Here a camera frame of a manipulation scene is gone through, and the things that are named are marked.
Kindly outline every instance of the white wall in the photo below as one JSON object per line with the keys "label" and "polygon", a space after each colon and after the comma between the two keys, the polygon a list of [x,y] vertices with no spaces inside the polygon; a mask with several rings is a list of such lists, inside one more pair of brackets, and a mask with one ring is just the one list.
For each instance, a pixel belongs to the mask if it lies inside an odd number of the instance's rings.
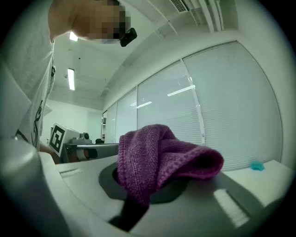
{"label": "white wall", "polygon": [[296,69],[289,45],[271,18],[255,3],[236,0],[239,30],[207,33],[187,28],[149,47],[128,67],[107,94],[103,111],[159,70],[196,51],[237,40],[257,60],[275,92],[283,123],[282,163],[296,165]]}
{"label": "white wall", "polygon": [[55,100],[48,100],[47,105],[52,109],[52,112],[43,118],[43,131],[40,137],[42,143],[47,143],[47,138],[50,137],[50,128],[54,123],[60,123],[78,132],[88,132],[93,143],[96,139],[101,138],[102,111]]}

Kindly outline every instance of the ceiling light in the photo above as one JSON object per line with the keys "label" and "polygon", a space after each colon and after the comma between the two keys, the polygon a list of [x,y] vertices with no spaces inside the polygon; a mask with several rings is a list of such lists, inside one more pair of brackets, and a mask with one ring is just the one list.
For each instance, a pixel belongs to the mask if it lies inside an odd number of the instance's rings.
{"label": "ceiling light", "polygon": [[75,90],[75,85],[74,85],[74,70],[73,69],[68,69],[68,81],[69,81],[69,88],[70,90]]}
{"label": "ceiling light", "polygon": [[73,41],[77,41],[78,37],[73,32],[71,32],[70,33],[70,39],[73,40]]}
{"label": "ceiling light", "polygon": [[145,104],[142,104],[142,105],[138,106],[138,107],[137,107],[137,109],[138,109],[138,108],[141,108],[141,107],[143,107],[143,106],[150,105],[151,103],[152,103],[152,102],[151,102],[151,101],[149,101],[149,102],[147,102],[147,103],[145,103]]}
{"label": "ceiling light", "polygon": [[183,89],[181,89],[181,90],[179,90],[179,91],[175,91],[175,92],[173,92],[173,93],[170,93],[170,94],[168,94],[168,96],[172,96],[172,95],[175,95],[175,94],[179,94],[179,93],[181,93],[181,92],[188,91],[188,90],[190,90],[190,89],[195,89],[195,85],[193,85],[193,86],[189,86],[189,87],[186,87],[186,88],[183,88]]}

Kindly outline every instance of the purple towel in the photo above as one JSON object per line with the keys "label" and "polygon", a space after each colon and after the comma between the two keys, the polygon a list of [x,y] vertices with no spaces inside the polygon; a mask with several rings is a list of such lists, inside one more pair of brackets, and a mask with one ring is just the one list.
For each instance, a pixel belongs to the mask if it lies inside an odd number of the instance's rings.
{"label": "purple towel", "polygon": [[149,125],[120,137],[118,182],[132,199],[148,206],[150,194],[169,179],[211,178],[223,161],[216,150],[179,141],[165,125]]}

